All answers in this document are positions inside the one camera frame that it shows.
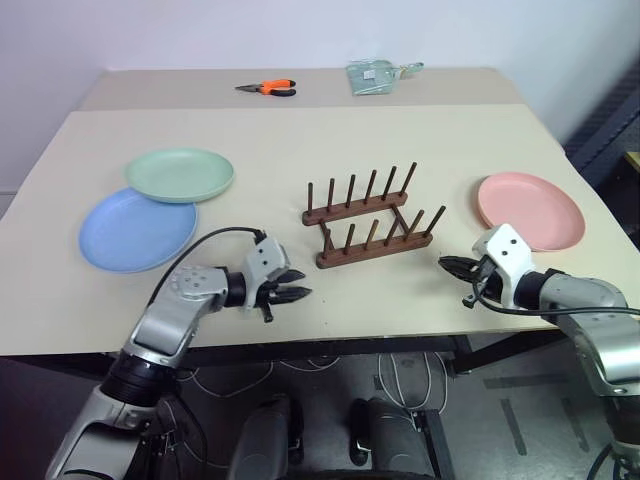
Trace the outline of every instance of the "plastic plate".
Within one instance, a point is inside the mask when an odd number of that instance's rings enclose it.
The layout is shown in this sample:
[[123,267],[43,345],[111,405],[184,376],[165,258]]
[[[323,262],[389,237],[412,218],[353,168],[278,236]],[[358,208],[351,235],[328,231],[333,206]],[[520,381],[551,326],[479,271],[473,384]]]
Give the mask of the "plastic plate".
[[500,173],[478,191],[483,220],[511,224],[533,250],[552,252],[577,244],[585,232],[580,209],[548,181],[526,173]]
[[159,203],[126,188],[85,219],[78,243],[92,265],[118,273],[149,270],[175,257],[193,236],[196,207]]
[[200,202],[224,192],[233,181],[233,166],[217,153],[195,148],[159,150],[127,166],[129,186],[153,200]]

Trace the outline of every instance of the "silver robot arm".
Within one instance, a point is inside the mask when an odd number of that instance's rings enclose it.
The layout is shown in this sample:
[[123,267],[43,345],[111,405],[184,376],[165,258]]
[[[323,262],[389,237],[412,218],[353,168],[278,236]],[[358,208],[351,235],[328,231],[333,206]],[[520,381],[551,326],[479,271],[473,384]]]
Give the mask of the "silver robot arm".
[[[125,478],[158,400],[173,389],[176,369],[200,318],[225,306],[259,306],[270,321],[269,303],[295,301],[310,292],[303,287],[283,289],[288,293],[278,301],[277,281],[288,269],[282,246],[266,237],[246,257],[242,272],[212,267],[173,272],[137,322],[107,378],[91,392],[46,479]],[[295,270],[290,273],[289,281],[304,277]]]
[[[532,310],[531,314],[558,310],[542,317],[573,341],[594,393],[603,398],[614,455],[629,472],[640,474],[640,322],[615,311],[567,312],[585,307],[626,308],[620,290],[595,278],[576,278],[556,270],[536,272],[530,248],[508,224],[487,231],[473,251],[481,260],[473,262],[468,277],[456,265],[465,259],[440,260],[445,269],[474,285],[474,294],[463,303],[473,307],[480,294],[509,309]],[[487,306],[486,300],[481,303]]]

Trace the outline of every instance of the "beige table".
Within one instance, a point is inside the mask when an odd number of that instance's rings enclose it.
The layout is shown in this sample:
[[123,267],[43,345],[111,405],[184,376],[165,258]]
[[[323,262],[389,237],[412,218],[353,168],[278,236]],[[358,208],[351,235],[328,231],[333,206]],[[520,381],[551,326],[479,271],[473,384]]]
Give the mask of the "beige table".
[[[132,158],[180,146],[218,152],[237,172],[224,195],[199,204],[197,235],[231,225],[264,228],[285,245],[293,266],[308,275],[302,283],[314,290],[303,301],[275,307],[271,324],[264,324],[258,311],[228,309],[208,316],[194,346],[547,328],[538,318],[464,308],[460,301],[469,285],[436,264],[440,255],[470,256],[484,229],[475,213],[475,189],[487,175],[512,170],[560,186],[586,218],[579,245],[535,254],[540,269],[606,279],[631,305],[640,305],[640,255],[558,143],[496,72],[424,72],[398,85],[394,95],[356,99],[342,74],[125,72],[104,78],[82,111],[69,115],[0,221],[0,354],[121,347],[165,267],[131,275],[100,271],[81,257],[77,234],[97,202],[126,187],[122,172]],[[298,97],[230,89],[280,76],[299,81]],[[313,92],[326,93],[327,84],[346,106],[328,96],[315,99]],[[149,91],[154,88],[161,108],[153,108]],[[403,88],[421,92],[413,104]],[[195,108],[198,91],[204,108]],[[289,108],[292,100],[296,108]],[[448,207],[431,246],[318,270],[313,260],[322,246],[319,229],[300,223],[307,182],[315,183],[318,198],[326,198],[328,179],[336,177],[340,199],[355,173],[356,198],[364,193],[372,168],[387,172],[397,165],[399,185],[413,161],[418,168],[402,210],[405,217],[421,208],[429,217],[441,204]],[[381,220],[379,235],[386,234],[391,214],[372,214],[356,222],[354,242],[363,239],[374,217]],[[337,242],[346,236],[348,223],[333,225]],[[250,238],[231,234],[202,246],[191,261],[234,268],[249,248]]]

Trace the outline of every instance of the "pink plate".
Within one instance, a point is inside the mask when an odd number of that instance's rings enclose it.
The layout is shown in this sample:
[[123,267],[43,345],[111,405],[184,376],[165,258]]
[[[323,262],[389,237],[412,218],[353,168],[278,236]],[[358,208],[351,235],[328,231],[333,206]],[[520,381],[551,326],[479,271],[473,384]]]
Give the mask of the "pink plate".
[[486,178],[478,191],[478,206],[489,226],[510,223],[532,250],[573,247],[584,235],[584,217],[575,202],[552,183],[526,173]]

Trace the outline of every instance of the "green plate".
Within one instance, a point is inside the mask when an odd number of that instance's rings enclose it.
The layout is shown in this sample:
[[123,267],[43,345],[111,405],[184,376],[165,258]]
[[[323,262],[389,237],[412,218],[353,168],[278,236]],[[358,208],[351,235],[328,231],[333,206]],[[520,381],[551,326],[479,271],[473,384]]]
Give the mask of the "green plate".
[[215,197],[233,181],[233,166],[217,153],[172,148],[147,153],[125,170],[129,186],[159,202],[191,203]]

